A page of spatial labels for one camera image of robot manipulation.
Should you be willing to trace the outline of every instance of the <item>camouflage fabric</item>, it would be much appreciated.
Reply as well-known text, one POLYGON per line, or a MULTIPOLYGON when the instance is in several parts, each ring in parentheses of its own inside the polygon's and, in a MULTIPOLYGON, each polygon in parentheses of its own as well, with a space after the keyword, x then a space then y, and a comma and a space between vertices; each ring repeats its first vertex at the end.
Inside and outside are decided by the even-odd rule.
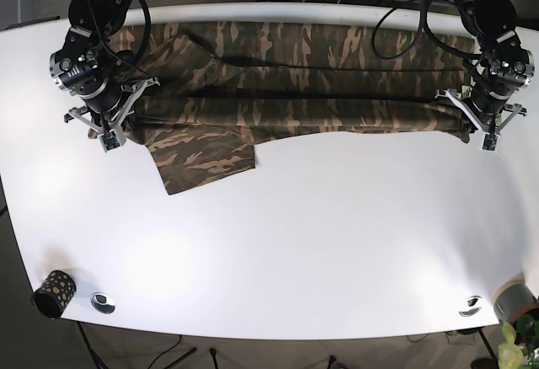
MULTIPOLYGON (((136 51, 143 28, 124 28, 115 50, 136 51)), ((152 26, 140 67, 159 77, 135 105, 130 139, 153 156, 169 194, 254 168, 254 144, 325 131, 445 131, 467 141, 459 109, 433 103, 460 88, 461 60, 419 39, 396 61, 371 49, 359 26, 200 23, 152 26)), ((413 32, 381 30, 380 51, 413 32)), ((439 36, 462 51, 474 41, 439 36)))

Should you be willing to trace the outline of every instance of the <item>dark floor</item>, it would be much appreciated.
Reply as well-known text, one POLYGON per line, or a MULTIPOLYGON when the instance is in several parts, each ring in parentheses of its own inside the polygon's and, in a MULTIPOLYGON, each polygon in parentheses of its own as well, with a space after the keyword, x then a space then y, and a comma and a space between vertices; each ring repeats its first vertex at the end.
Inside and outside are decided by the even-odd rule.
MULTIPOLYGON (((33 0, 33 18, 67 16, 71 0, 33 0)), ((147 0, 151 7, 181 3, 240 2, 253 0, 147 0)), ((0 190, 0 208, 5 200, 0 190)), ((89 358, 74 322, 42 318, 30 305, 30 285, 20 258, 8 214, 0 218, 0 271, 3 297, 0 315, 1 368, 7 369, 90 369, 89 358)), ((487 329, 496 346, 499 330, 487 329)), ((177 336, 88 326, 88 337, 110 368, 147 368, 162 350, 173 345, 177 336)), ((176 350, 154 368, 164 368, 191 346, 199 351, 180 367, 210 369, 210 347, 220 351, 220 368, 261 367, 267 369, 325 369, 328 356, 336 355, 350 369, 355 368, 432 368, 462 369, 486 356, 478 336, 432 334, 423 337, 397 337, 379 340, 346 341, 253 341, 184 337, 176 350)))

